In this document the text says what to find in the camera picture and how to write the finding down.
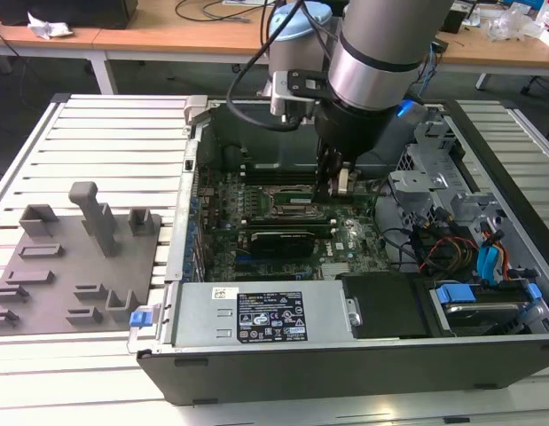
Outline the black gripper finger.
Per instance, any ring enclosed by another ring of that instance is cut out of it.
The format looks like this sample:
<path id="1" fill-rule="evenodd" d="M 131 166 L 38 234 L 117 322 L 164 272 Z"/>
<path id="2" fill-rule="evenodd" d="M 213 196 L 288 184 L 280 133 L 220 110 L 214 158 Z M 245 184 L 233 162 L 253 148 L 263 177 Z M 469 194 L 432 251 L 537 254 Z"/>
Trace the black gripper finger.
<path id="1" fill-rule="evenodd" d="M 323 140 L 318 141 L 315 199 L 329 200 L 331 198 L 330 169 L 333 164 L 333 149 Z"/>
<path id="2" fill-rule="evenodd" d="M 341 153 L 333 153 L 329 162 L 329 195 L 348 197 L 354 193 L 357 181 L 356 164 L 346 161 Z"/>

